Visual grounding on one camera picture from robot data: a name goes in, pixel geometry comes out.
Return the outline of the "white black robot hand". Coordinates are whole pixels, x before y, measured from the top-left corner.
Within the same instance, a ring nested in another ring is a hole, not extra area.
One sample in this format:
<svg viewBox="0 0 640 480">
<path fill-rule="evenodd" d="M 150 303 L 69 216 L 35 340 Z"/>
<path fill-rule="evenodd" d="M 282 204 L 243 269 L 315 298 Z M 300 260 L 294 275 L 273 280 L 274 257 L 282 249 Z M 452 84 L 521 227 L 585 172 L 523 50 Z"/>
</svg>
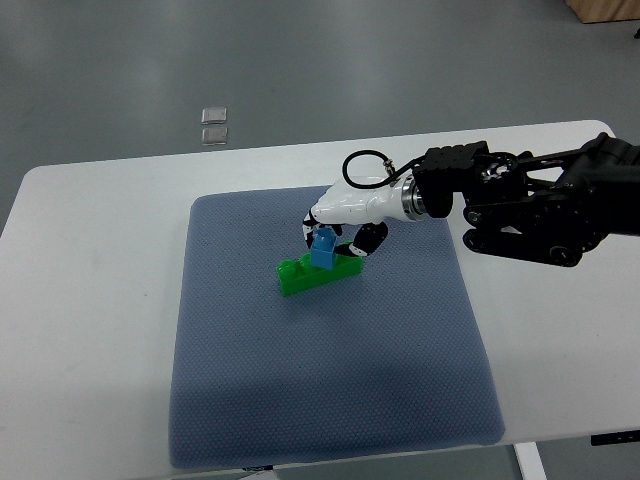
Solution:
<svg viewBox="0 0 640 480">
<path fill-rule="evenodd" d="M 386 219 L 409 221 L 403 207 L 402 187 L 356 189 L 339 180 L 309 209 L 302 223 L 302 232 L 310 248 L 314 232 L 322 226 L 330 226 L 337 236 L 341 236 L 343 225 L 359 225 L 360 229 L 351 243 L 338 246 L 335 252 L 343 256 L 366 257 L 386 239 Z"/>
</svg>

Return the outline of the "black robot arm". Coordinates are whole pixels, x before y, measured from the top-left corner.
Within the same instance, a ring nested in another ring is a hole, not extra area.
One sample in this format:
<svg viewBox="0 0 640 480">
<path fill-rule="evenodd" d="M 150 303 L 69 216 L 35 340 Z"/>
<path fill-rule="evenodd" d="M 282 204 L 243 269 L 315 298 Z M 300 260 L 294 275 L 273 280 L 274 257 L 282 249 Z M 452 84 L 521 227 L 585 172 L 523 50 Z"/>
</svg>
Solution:
<svg viewBox="0 0 640 480">
<path fill-rule="evenodd" d="M 573 267 L 608 235 L 639 233 L 639 149 L 606 133 L 542 156 L 436 147 L 407 166 L 429 216 L 463 196 L 463 242 L 476 253 Z"/>
</svg>

